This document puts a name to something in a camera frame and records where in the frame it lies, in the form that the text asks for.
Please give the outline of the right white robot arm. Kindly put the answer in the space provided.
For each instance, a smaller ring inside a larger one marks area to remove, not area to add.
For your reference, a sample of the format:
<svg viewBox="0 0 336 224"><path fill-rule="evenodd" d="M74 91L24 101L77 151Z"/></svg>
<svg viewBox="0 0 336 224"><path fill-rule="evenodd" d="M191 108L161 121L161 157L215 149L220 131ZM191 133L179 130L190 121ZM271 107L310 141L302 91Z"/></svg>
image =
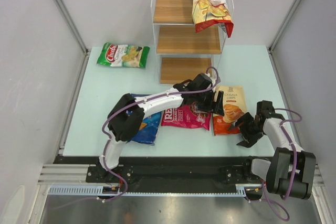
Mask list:
<svg viewBox="0 0 336 224"><path fill-rule="evenodd" d="M263 136L267 136L275 150L268 161L253 158L250 165L242 169L243 179L254 183L261 178L266 182L269 193L288 197L309 199L312 193L316 157L306 152L291 137L286 129L288 122L271 101L259 101L256 115L243 112L235 105L224 106L224 119L239 129L242 141L239 146L250 148Z"/></svg>

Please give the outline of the orange beige cassava chips bag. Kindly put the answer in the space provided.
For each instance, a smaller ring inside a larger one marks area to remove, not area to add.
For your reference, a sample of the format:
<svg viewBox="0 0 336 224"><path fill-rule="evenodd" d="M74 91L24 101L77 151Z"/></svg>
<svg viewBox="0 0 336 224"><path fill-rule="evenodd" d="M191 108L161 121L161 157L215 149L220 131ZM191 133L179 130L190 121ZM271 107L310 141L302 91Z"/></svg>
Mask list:
<svg viewBox="0 0 336 224"><path fill-rule="evenodd" d="M221 108L224 115L213 114L214 135L239 134L240 130L235 123L247 113L244 89L242 86L217 86L216 96L223 92Z"/></svg>

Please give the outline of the red Chuba cassava chips bag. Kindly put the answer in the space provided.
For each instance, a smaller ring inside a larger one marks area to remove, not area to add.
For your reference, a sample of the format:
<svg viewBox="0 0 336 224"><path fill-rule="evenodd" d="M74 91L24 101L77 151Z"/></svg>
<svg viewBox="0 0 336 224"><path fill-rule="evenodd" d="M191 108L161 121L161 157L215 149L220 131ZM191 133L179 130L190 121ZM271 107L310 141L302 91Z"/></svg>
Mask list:
<svg viewBox="0 0 336 224"><path fill-rule="evenodd" d="M234 23L227 0L193 0L192 20L198 33L216 24L223 24L231 37Z"/></svg>

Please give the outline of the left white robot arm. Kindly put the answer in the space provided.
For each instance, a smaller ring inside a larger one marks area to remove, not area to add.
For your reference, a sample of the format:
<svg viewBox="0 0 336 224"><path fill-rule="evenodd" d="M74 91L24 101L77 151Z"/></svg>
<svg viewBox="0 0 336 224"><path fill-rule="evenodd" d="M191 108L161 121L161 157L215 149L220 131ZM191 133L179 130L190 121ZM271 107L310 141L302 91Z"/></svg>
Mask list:
<svg viewBox="0 0 336 224"><path fill-rule="evenodd" d="M102 126L108 140L99 156L101 166L98 176L105 182L115 178L115 168L126 143L136 136L143 120L152 114L194 104L199 113L223 115L223 108L219 105L223 96L215 91L220 83L219 74L216 73L215 77L213 79L209 73L200 73L193 80L177 83L161 93L142 97L124 94Z"/></svg>

